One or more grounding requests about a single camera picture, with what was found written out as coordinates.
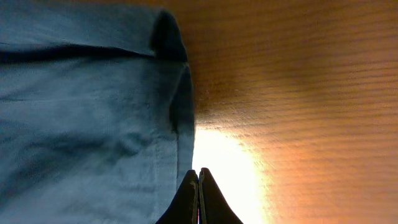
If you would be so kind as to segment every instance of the bright light spot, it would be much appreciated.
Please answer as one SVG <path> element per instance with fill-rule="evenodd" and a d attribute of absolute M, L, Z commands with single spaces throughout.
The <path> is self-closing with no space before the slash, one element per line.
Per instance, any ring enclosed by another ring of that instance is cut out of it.
<path fill-rule="evenodd" d="M 237 140 L 220 132 L 197 129 L 193 169 L 199 174 L 202 167 L 209 168 L 228 205 L 243 223 L 267 223 L 262 214 L 261 174 L 252 155 Z"/>

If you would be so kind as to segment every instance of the blue cloth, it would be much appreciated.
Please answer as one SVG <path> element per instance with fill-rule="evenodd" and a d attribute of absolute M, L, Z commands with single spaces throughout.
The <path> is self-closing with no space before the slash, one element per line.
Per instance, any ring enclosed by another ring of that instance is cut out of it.
<path fill-rule="evenodd" d="M 1 1 L 0 223 L 154 223 L 193 136 L 168 12 Z"/>

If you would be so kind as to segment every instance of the denim fabric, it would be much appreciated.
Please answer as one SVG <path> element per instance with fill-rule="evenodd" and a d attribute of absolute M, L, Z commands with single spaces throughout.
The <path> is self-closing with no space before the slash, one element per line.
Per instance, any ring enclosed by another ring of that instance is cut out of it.
<path fill-rule="evenodd" d="M 173 17 L 0 3 L 0 223 L 154 223 L 193 153 Z"/>

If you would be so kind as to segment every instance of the wooden table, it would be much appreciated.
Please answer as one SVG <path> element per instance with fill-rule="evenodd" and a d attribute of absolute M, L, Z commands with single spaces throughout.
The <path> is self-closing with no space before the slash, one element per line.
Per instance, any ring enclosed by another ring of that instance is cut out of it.
<path fill-rule="evenodd" d="M 194 167 L 244 223 L 398 222 L 398 1 L 132 2 L 175 13 Z"/>

